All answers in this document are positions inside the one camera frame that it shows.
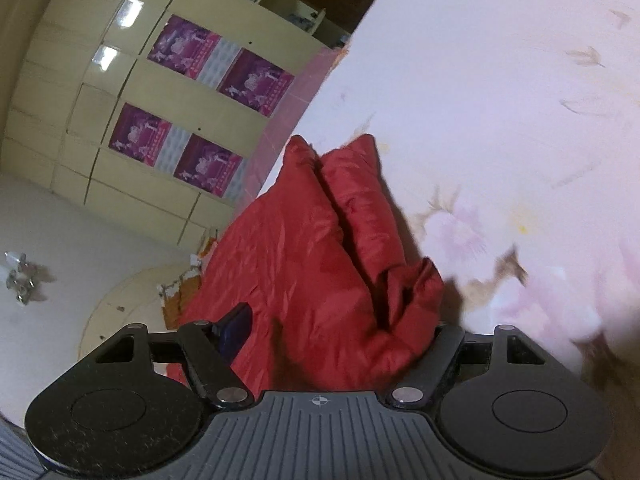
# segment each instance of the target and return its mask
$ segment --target folded red cloth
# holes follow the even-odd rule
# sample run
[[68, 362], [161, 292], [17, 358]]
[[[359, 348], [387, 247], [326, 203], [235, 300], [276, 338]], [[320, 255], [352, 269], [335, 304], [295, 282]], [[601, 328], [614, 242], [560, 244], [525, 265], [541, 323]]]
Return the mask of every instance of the folded red cloth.
[[[318, 159], [299, 136], [278, 179], [229, 226], [181, 322], [245, 301], [254, 328], [232, 368], [263, 390], [379, 390], [429, 347], [444, 285], [407, 265], [373, 137]], [[183, 380], [177, 365], [169, 376]]]

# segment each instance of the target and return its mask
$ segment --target pink tiled floor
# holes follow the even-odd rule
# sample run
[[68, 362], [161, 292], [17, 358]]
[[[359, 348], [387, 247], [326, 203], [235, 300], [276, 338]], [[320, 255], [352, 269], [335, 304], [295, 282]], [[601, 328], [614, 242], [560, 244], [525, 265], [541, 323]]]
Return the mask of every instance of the pink tiled floor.
[[318, 93], [338, 53], [339, 50], [323, 48], [294, 79], [289, 91], [262, 132], [255, 153], [249, 160], [244, 174], [244, 193], [236, 203], [235, 216], [244, 211], [258, 196], [278, 155], [305, 113], [311, 99]]

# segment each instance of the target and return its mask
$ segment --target pink poster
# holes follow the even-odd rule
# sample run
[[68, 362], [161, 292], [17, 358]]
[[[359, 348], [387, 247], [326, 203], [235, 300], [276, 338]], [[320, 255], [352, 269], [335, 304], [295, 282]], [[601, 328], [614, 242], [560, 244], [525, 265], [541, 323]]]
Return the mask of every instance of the pink poster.
[[243, 158], [149, 112], [125, 104], [109, 147], [216, 196], [228, 188]]
[[167, 21], [148, 59], [265, 117], [273, 114], [294, 79], [253, 52], [178, 16]]

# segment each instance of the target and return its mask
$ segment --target purple poster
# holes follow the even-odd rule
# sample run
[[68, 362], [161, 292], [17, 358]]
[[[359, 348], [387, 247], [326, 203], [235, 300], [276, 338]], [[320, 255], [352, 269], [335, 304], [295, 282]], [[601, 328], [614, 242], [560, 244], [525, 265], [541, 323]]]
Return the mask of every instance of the purple poster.
[[178, 16], [167, 21], [148, 59], [265, 117], [273, 114], [294, 79], [253, 52]]
[[225, 196], [243, 160], [130, 104], [120, 113], [109, 147], [219, 197]]

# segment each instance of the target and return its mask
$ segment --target metal screw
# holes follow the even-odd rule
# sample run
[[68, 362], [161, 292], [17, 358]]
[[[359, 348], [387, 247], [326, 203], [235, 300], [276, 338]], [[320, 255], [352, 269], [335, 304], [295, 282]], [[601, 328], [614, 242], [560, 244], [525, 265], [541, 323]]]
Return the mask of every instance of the metal screw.
[[412, 388], [410, 386], [396, 388], [391, 395], [395, 400], [401, 402], [402, 404], [406, 404], [408, 402], [418, 402], [424, 397], [424, 394], [418, 388]]
[[218, 398], [222, 402], [237, 404], [249, 397], [249, 394], [242, 388], [222, 388], [218, 391]]

